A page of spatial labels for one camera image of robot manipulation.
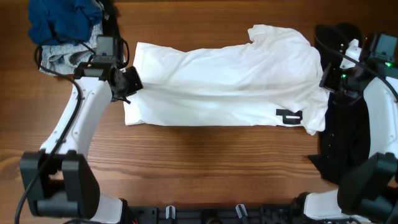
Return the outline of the black folded garment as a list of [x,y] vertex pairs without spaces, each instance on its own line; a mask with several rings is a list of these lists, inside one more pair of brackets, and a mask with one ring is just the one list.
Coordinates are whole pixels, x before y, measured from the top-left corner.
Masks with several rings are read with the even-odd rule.
[[[120,31],[117,23],[117,17],[119,16],[119,13],[112,1],[99,0],[99,1],[92,1],[92,3],[96,7],[101,9],[104,14],[102,21],[99,24],[94,25],[90,29],[91,36],[89,38],[89,41],[85,42],[85,44],[89,48],[95,50],[97,48],[97,36],[110,35],[113,37],[120,37]],[[42,48],[40,49],[39,55],[40,55],[39,62],[41,65]]]

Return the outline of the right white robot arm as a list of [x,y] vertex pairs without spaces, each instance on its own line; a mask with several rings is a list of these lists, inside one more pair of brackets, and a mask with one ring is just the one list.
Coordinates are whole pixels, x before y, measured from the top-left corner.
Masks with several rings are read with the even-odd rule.
[[331,92],[320,153],[310,160],[337,189],[304,192],[281,223],[396,223],[397,37],[315,34]]

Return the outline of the blue folded garment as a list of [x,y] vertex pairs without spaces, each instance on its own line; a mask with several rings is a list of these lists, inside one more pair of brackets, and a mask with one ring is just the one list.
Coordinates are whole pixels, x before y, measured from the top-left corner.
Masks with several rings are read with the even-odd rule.
[[103,19],[103,10],[92,0],[31,0],[28,12],[28,35],[37,45],[88,41]]

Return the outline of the light denim folded garment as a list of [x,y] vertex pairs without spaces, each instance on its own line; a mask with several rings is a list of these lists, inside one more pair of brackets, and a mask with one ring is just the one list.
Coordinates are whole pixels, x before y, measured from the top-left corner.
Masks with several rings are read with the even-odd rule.
[[87,62],[91,55],[93,52],[81,44],[45,45],[42,47],[41,66],[68,75],[80,62]]

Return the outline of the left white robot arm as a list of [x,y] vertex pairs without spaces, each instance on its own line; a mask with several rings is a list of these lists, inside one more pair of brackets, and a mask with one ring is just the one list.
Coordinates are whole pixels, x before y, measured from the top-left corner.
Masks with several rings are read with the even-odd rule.
[[24,193],[14,221],[29,206],[37,217],[67,218],[69,223],[129,223],[124,199],[109,197],[88,162],[88,151],[103,111],[114,101],[143,88],[135,67],[130,67],[129,46],[121,37],[99,35],[97,47],[72,76],[56,73],[73,88],[51,135],[37,152],[23,153],[19,161]]

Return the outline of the white shirt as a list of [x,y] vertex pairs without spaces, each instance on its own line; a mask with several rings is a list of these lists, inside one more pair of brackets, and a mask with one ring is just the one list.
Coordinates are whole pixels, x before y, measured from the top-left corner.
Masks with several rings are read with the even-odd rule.
[[124,104],[126,125],[286,126],[325,129],[320,54],[298,31],[254,25],[249,42],[182,52],[139,42],[143,89]]

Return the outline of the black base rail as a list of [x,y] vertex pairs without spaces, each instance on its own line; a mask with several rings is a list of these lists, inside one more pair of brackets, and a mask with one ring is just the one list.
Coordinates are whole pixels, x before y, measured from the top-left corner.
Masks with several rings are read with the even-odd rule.
[[289,224],[288,205],[182,208],[130,207],[131,223],[146,224]]

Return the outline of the black shirt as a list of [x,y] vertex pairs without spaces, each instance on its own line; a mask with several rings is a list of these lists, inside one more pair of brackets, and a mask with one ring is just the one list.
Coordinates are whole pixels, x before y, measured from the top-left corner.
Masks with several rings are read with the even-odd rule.
[[[345,53],[349,42],[359,40],[360,29],[350,23],[315,26],[315,48],[324,70],[329,63],[340,67],[342,57],[328,49]],[[339,184],[345,174],[368,159],[370,148],[369,114],[362,97],[348,98],[330,92],[325,113],[325,130],[319,135],[319,153],[308,158],[324,180]]]

